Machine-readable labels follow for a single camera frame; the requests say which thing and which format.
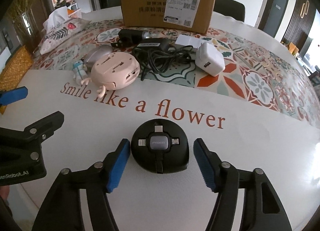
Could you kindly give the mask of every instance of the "door frame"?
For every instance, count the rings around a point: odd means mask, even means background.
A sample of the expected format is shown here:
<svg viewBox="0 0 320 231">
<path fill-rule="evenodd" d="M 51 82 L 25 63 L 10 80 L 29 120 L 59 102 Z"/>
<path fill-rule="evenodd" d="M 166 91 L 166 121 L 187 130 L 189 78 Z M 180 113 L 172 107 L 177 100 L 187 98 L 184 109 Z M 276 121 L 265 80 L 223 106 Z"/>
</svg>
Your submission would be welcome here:
<svg viewBox="0 0 320 231">
<path fill-rule="evenodd" d="M 280 24 L 281 24 L 281 22 L 282 22 L 282 19 L 283 19 L 283 17 L 284 17 L 284 13 L 285 13 L 285 11 L 286 11 L 286 9 L 287 9 L 288 1 L 289 1 L 289 0 L 287 0 L 286 3 L 285 3 L 284 12 L 283 12 L 283 14 L 282 14 L 282 16 L 281 16 L 281 19 L 280 19 L 280 22 L 279 22 L 279 24 L 278 24 L 278 26 L 277 26 L 276 32 L 278 31 L 278 29 L 279 29 L 279 27 L 280 27 Z M 265 27 L 265 25 L 266 25 L 266 23 L 267 23 L 267 20 L 268 20 L 268 17 L 269 17 L 269 13 L 270 13 L 271 8 L 272 8 L 272 3 L 273 3 L 273 0 L 267 0 L 266 6 L 265 6 L 265 8 L 264 8 L 264 11 L 263 11 L 263 14 L 262 14 L 261 20 L 260 20 L 260 22 L 259 22 L 259 26 L 258 26 L 258 29 L 260 29 L 260 30 L 262 30 L 262 31 L 263 31 L 263 29 L 264 29 L 264 27 Z"/>
</svg>

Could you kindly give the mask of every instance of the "patterned tablecloth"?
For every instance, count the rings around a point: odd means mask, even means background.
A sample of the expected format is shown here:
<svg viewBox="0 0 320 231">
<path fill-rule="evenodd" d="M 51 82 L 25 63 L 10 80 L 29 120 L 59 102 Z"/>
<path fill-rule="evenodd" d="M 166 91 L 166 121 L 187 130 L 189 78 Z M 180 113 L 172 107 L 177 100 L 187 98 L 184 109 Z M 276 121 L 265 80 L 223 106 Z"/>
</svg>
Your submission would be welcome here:
<svg viewBox="0 0 320 231">
<path fill-rule="evenodd" d="M 36 56 L 32 69 L 71 70 L 74 61 L 82 59 L 96 46 L 116 42 L 121 28 L 124 28 L 122 20 L 91 23 L 85 31 L 52 52 Z M 225 70 L 216 77 L 191 63 L 172 64 L 163 75 L 149 73 L 146 78 L 247 100 L 320 128 L 320 103 L 308 77 L 265 48 L 213 28 L 209 28 L 205 36 L 175 29 L 133 29 L 148 30 L 153 38 L 169 38 L 172 44 L 179 34 L 212 41 L 226 64 Z M 130 53 L 131 50 L 115 51 Z"/>
</svg>

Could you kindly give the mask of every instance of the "white and blue figurine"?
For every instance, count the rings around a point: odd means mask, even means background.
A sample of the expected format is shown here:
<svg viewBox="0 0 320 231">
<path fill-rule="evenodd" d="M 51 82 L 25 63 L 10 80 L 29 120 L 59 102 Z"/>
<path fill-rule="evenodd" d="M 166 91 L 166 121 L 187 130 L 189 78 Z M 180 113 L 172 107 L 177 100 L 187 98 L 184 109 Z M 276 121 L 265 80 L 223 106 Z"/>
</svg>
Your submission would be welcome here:
<svg viewBox="0 0 320 231">
<path fill-rule="evenodd" d="M 76 61 L 73 64 L 72 70 L 75 73 L 73 79 L 76 80 L 78 85 L 81 85 L 81 81 L 88 77 L 86 73 L 87 67 L 84 65 L 83 61 Z"/>
</svg>

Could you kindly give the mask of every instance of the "gray door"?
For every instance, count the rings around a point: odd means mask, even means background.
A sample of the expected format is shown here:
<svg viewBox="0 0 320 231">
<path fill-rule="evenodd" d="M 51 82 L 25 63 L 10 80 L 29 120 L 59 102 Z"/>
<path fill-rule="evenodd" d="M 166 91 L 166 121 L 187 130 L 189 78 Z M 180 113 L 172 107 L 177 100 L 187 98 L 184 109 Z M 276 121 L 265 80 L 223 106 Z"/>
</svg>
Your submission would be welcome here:
<svg viewBox="0 0 320 231">
<path fill-rule="evenodd" d="M 268 35 L 271 35 L 272 37 L 276 36 L 286 9 L 286 4 L 287 0 L 273 0 L 266 25 L 263 29 Z"/>
</svg>

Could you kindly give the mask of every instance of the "woven basket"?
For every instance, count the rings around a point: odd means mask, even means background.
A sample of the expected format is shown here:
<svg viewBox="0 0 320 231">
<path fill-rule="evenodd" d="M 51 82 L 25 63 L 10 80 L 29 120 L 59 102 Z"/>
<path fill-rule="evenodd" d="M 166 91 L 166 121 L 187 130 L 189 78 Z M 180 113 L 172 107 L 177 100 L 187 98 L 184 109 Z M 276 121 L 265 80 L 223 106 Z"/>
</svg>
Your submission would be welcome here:
<svg viewBox="0 0 320 231">
<path fill-rule="evenodd" d="M 18 86 L 25 73 L 29 70 L 33 60 L 25 46 L 22 46 L 0 74 L 0 90 L 11 90 Z M 0 113 L 3 114 L 6 106 L 0 107 Z"/>
</svg>

